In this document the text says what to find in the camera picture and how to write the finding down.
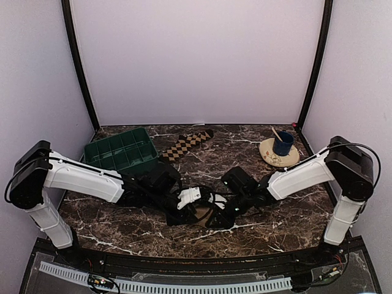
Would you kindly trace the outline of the tan ribbed sock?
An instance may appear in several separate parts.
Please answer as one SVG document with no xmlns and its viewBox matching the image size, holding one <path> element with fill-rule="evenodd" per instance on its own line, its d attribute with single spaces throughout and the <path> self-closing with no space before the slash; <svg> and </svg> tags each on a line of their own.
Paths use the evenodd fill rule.
<svg viewBox="0 0 392 294">
<path fill-rule="evenodd" d="M 212 214 L 214 212 L 214 208 L 212 206 L 210 207 L 202 207 L 199 206 L 196 208 L 196 218 L 198 221 L 195 223 L 196 226 L 199 227 L 207 227 L 207 223 L 209 219 L 211 218 Z"/>
</svg>

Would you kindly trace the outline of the green plastic divider tray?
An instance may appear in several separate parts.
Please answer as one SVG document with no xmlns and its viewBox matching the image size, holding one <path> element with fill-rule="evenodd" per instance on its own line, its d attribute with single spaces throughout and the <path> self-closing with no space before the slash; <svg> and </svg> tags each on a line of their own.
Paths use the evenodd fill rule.
<svg viewBox="0 0 392 294">
<path fill-rule="evenodd" d="M 146 129 L 139 127 L 86 145 L 83 162 L 122 174 L 142 175 L 157 165 L 158 157 Z"/>
</svg>

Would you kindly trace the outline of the brown argyle sock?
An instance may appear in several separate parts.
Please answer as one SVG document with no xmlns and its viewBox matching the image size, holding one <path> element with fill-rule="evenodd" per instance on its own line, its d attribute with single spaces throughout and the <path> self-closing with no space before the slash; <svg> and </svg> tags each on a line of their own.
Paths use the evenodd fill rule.
<svg viewBox="0 0 392 294">
<path fill-rule="evenodd" d="M 214 132 L 212 129 L 206 129 L 192 135 L 180 135 L 173 146 L 161 153 L 159 161 L 169 164 L 174 163 L 179 158 L 188 154 L 192 148 L 200 146 L 213 137 Z"/>
</svg>

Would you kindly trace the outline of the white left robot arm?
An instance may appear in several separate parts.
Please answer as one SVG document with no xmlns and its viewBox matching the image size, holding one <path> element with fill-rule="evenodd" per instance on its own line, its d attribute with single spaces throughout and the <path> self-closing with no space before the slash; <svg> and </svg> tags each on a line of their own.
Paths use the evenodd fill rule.
<svg viewBox="0 0 392 294">
<path fill-rule="evenodd" d="M 199 188 L 179 189 L 181 176 L 171 165 L 157 164 L 144 175 L 121 174 L 76 162 L 51 150 L 50 142 L 36 143 L 16 162 L 6 185 L 7 203 L 25 210 L 73 267 L 86 262 L 86 252 L 77 246 L 71 227 L 59 215 L 47 188 L 90 195 L 119 206 L 152 206 L 165 213 L 168 225 L 198 222 L 191 203 L 199 200 Z"/>
</svg>

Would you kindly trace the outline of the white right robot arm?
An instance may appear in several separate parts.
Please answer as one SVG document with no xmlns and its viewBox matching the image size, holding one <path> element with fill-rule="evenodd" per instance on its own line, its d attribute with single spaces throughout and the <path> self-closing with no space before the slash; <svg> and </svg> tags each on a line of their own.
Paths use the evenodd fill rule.
<svg viewBox="0 0 392 294">
<path fill-rule="evenodd" d="M 323 244 L 312 253 L 313 261 L 325 266 L 335 258 L 336 247 L 372 197 L 381 175 L 374 171 L 374 165 L 380 164 L 378 154 L 370 147 L 335 136 L 318 153 L 260 181 L 241 167 L 233 167 L 221 181 L 234 196 L 223 208 L 214 209 L 206 227 L 232 228 L 236 218 L 252 207 L 269 206 L 301 190 L 335 181 L 341 195 L 324 230 Z"/>
</svg>

